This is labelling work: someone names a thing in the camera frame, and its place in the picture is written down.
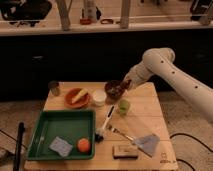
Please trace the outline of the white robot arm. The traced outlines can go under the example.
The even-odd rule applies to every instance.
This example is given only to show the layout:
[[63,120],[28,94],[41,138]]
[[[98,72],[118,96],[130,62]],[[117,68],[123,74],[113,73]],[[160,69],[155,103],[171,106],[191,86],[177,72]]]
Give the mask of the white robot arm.
[[146,50],[141,62],[125,75],[124,82],[129,82],[128,89],[134,89],[157,75],[213,124],[213,89],[178,69],[174,60],[175,53],[171,48]]

